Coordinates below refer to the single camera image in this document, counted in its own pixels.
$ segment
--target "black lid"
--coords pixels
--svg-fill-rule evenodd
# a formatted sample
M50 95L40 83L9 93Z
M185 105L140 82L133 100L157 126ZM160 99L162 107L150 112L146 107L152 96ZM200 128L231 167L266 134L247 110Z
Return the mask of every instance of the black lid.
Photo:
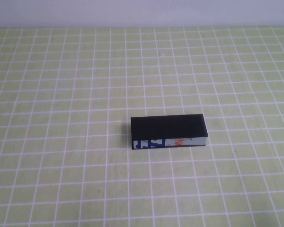
M132 140L208 137L203 114L132 117Z

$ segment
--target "green grid mat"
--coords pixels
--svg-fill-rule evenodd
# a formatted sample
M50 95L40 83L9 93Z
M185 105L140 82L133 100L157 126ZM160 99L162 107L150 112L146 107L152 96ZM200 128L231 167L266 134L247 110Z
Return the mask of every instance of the green grid mat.
M131 150L203 113L206 147ZM284 227L284 27L0 29L0 227Z

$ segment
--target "blue graphic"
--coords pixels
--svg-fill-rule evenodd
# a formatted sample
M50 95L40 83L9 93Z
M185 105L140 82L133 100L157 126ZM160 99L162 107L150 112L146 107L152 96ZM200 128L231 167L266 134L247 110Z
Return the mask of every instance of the blue graphic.
M138 144L136 145L137 149L149 149L149 148L164 148L165 147L165 139L162 139L162 143L154 143L152 141L156 140L148 140L147 146L142 146L141 148L141 140L138 140Z

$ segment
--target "white grid line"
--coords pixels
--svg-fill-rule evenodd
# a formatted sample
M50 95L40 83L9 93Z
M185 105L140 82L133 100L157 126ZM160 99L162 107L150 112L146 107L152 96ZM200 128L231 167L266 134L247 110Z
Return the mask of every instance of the white grid line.
M211 75L211 77L212 77L212 80L213 80L213 76L212 76L211 72L212 72L212 71L211 71L211 69L209 68L209 73L210 73L210 75ZM212 156L213 156L213 163L214 163L215 171L216 171L216 173L217 173L217 175L218 175L219 187L220 187L220 190L221 190L221 192L222 192L222 200L223 200L223 204L224 204L225 211L226 211L226 216L227 216L228 225L231 226L231 221L230 221L230 219L229 219L229 214L228 214L228 208L227 208L227 206L226 206L226 202L225 202L225 198L224 198L224 194L223 194L223 189L222 189L221 181L220 181L220 177L219 177L219 172L218 172L217 164L216 164L216 161L215 161L215 158L214 158L214 155L213 155L213 148L212 148L211 145L210 145L210 149L211 149Z
M40 88L40 83L41 83L41 77L40 77L39 82L38 82L38 88L37 88L37 90L39 90L39 88ZM31 115L30 115L30 122L29 122L28 125L30 125L30 123L31 123L31 118L32 118L32 115L33 115L33 109L34 109L34 108L32 107L32 113L31 113ZM36 187L35 187L35 192L34 192L34 196L33 196L33 203L32 203L32 207L31 207L31 212L30 212L29 225L28 225L28 227L31 226L31 222L32 222L32 218L33 218L33 210L34 210L34 205L35 205L35 200L36 200L36 194L37 194L37 184L38 184L39 178L40 178L40 172L41 172L41 166L42 166L42 162L43 162L43 157L44 157L44 150L43 150L43 152L42 152L42 154L41 154L41 160L40 160L39 169L38 169L38 176L37 176Z
M139 28L139 36L140 36L140 40L141 40L141 28ZM141 47L141 56L143 56L142 53L142 42L140 42L140 47ZM143 78L143 92L144 95L145 93L145 78L144 78L144 69L142 68L142 78ZM147 116L147 109L146 109L146 97L144 96L144 113L145 116ZM149 166L149 170L150 170L150 185L151 185L151 208L152 208L152 224L153 227L156 227L156 222L155 222L155 208L154 208L154 202L153 202L153 189L152 189L152 171L151 171L151 154L150 154L150 150L147 149L147 155L148 155L148 166Z
M108 145L109 145L109 137L108 137L108 124L106 126L106 165L105 165L105 186L104 186L104 210L103 210L103 227L105 227L105 221L106 221L106 203L107 203L107 164L108 164Z
M171 45L171 51L172 51L172 55L174 56L174 64L176 65L176 59L175 59L175 53L174 53L174 49L173 49L173 44L172 44L172 40L171 40L171 34L170 34L170 28L169 28L169 38L170 38L170 45ZM176 75L177 75L177 82L178 82L178 88L179 88L179 93L180 93L180 98L181 98L181 105L182 105L182 111L183 114L185 114L184 111L184 106L183 106L183 99L181 96L181 89L180 89L180 83L179 83L179 78L178 78L178 70L176 68ZM165 110L165 104L163 103L163 107L164 107L164 115L166 115L166 110ZM176 191L176 184L175 184L175 176L174 176L174 170L173 170L173 165L171 162L171 152L170 152L170 148L169 148L169 158L170 158L170 168L171 168L171 176L172 176L172 183L174 186L174 192L175 192L175 196L177 195L177 191ZM179 207L178 207L178 200L175 197L175 202L176 202L176 209L177 209L177 220L178 220L178 225L181 226L180 224L180 218L179 218Z
M62 47L62 53L63 53L64 46L65 46L65 40L66 40L66 35L64 36L64 43L63 43L63 47ZM66 133L66 140L65 140L65 144L64 144L64 149L66 148L66 145L67 145L67 137L68 137L68 130L69 130L69 122L70 121L71 121L71 115L69 116L69 119L68 119L67 133ZM58 194L57 194L57 201L56 201L55 215L54 215L54 223L53 223L54 227L56 226L56 221L57 221L58 201L59 201L59 193L60 193L60 189L61 189L64 161L65 161L65 152L63 153L62 167L61 167L61 171L60 171L60 180L59 180L59 186L58 186Z

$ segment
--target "printed label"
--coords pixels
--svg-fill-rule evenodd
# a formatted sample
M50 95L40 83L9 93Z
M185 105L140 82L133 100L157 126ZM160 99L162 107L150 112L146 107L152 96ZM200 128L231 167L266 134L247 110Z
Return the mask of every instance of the printed label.
M204 144L200 144L200 138L135 140L133 142L133 148L134 149L148 149L148 148L194 146L194 145L204 145Z

